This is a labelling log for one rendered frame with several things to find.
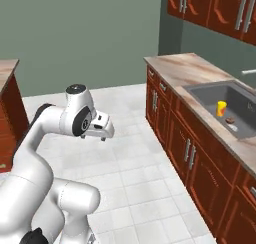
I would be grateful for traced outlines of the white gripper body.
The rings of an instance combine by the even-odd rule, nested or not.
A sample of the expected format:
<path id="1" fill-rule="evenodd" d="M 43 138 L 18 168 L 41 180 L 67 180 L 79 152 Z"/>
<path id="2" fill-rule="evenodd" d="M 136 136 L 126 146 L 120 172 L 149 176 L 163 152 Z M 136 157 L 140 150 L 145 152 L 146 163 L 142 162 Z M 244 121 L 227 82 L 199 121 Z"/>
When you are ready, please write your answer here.
<path id="1" fill-rule="evenodd" d="M 114 126 L 112 121 L 107 118 L 106 120 L 101 119 L 93 120 L 89 126 L 89 128 L 82 134 L 86 136 L 92 137 L 105 137 L 105 138 L 112 138 L 114 136 Z"/>

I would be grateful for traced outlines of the grey sink basin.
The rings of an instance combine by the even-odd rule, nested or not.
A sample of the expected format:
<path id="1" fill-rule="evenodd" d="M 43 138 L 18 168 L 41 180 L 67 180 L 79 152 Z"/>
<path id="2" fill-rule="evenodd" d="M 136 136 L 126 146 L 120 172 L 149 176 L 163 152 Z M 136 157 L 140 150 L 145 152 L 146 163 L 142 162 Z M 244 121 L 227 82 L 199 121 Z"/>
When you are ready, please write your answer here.
<path id="1" fill-rule="evenodd" d="M 185 86 L 210 114 L 238 139 L 256 137 L 256 95 L 235 80 Z M 225 101 L 227 108 L 222 117 L 216 115 L 218 101 Z M 225 119 L 234 118 L 233 124 Z"/>

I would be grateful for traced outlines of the yellow cup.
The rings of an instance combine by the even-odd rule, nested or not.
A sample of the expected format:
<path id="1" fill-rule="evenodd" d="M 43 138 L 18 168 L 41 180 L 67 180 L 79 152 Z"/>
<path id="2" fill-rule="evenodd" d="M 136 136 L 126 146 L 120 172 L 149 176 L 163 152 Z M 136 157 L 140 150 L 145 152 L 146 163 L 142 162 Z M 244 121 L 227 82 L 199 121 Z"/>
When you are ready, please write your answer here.
<path id="1" fill-rule="evenodd" d="M 216 115 L 222 117 L 225 114 L 227 103 L 225 101 L 218 101 L 216 107 Z"/>

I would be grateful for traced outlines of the red-brown base cupboard door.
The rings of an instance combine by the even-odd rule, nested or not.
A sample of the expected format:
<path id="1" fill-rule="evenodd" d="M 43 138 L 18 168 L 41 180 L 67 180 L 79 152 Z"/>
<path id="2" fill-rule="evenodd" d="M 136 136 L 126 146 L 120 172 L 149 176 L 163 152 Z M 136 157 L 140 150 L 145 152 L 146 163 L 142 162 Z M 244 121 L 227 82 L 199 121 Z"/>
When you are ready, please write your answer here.
<path id="1" fill-rule="evenodd" d="M 169 103 L 162 96 L 160 92 L 158 94 L 157 111 L 156 111 L 156 135 L 161 143 L 162 147 L 166 146 L 167 132 L 168 132 L 168 119 L 169 119 Z"/>
<path id="2" fill-rule="evenodd" d="M 216 235 L 231 193 L 238 163 L 206 129 L 192 132 L 196 154 L 187 189 L 213 235 Z"/>
<path id="3" fill-rule="evenodd" d="M 154 127 L 155 118 L 156 118 L 156 112 L 152 110 L 152 91 L 153 90 L 155 90 L 154 84 L 149 79 L 147 79 L 146 118 L 151 127 Z"/>
<path id="4" fill-rule="evenodd" d="M 186 148 L 186 141 L 189 138 L 191 141 L 189 155 L 191 152 L 191 146 L 193 144 L 193 138 L 190 135 L 187 127 L 182 123 L 180 106 L 182 101 L 177 98 L 175 104 L 171 107 L 170 112 L 170 135 L 167 145 L 167 151 L 169 152 L 171 162 L 173 163 L 180 179 L 183 184 L 187 184 L 188 179 L 188 160 L 184 161 L 184 154 Z"/>
<path id="5" fill-rule="evenodd" d="M 223 218 L 218 244 L 256 244 L 256 205 L 236 188 Z"/>

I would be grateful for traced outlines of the red-brown drawer front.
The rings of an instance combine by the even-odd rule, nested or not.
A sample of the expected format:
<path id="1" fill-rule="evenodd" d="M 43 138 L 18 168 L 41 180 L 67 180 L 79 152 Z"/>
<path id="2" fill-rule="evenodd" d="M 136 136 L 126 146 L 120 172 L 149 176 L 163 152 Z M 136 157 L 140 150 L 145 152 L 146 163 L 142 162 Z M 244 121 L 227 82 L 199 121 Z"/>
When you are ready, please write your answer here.
<path id="1" fill-rule="evenodd" d="M 256 206 L 256 198 L 250 192 L 251 187 L 256 189 L 256 178 L 243 167 L 240 167 L 235 185 Z"/>
<path id="2" fill-rule="evenodd" d="M 152 71 L 154 72 L 154 76 L 152 77 L 148 71 Z M 151 66 L 147 66 L 147 76 L 149 78 L 149 80 L 154 84 L 154 85 L 157 85 L 158 84 L 158 81 L 159 81 L 159 76 L 158 74 L 154 71 L 154 69 L 151 67 Z"/>
<path id="3" fill-rule="evenodd" d="M 166 91 L 163 91 L 161 89 L 161 87 L 159 86 L 160 83 L 162 83 L 164 86 L 167 87 Z M 171 91 L 169 85 L 167 84 L 167 82 L 164 79 L 162 79 L 161 77 L 159 77 L 158 87 L 159 87 L 160 93 L 163 95 L 163 97 L 166 98 L 168 101 L 171 101 L 172 91 Z"/>

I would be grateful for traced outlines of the red-brown island cupboard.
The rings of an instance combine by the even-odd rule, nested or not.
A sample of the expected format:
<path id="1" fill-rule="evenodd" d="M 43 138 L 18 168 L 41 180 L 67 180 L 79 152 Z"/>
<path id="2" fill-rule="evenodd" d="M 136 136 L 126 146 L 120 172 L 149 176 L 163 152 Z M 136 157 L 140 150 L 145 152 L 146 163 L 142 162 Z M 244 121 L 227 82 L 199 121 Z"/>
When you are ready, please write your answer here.
<path id="1" fill-rule="evenodd" d="M 29 126 L 15 77 L 18 59 L 0 60 L 0 173 L 12 168 L 16 146 Z"/>

